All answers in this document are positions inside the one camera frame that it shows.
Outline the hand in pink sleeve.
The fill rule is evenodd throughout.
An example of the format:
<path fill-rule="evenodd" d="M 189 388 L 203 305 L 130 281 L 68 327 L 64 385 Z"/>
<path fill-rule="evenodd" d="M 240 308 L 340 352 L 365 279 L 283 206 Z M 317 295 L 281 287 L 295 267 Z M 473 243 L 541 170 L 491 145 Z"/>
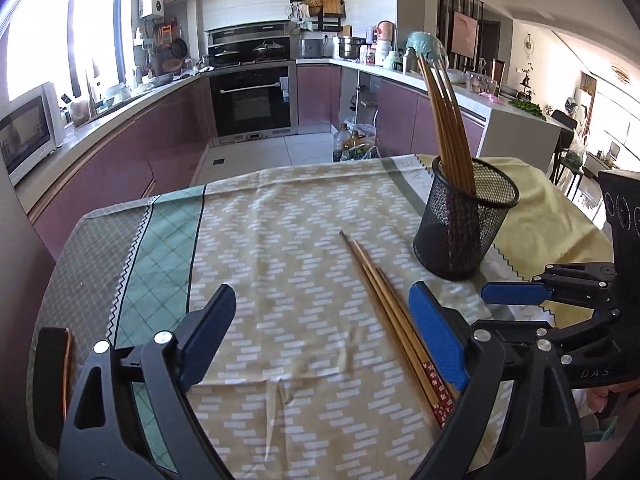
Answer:
<path fill-rule="evenodd" d="M 639 478 L 639 379 L 586 391 L 586 403 L 594 414 L 602 414 L 624 396 L 636 396 L 625 404 L 628 426 L 621 437 L 585 444 L 588 479 Z"/>

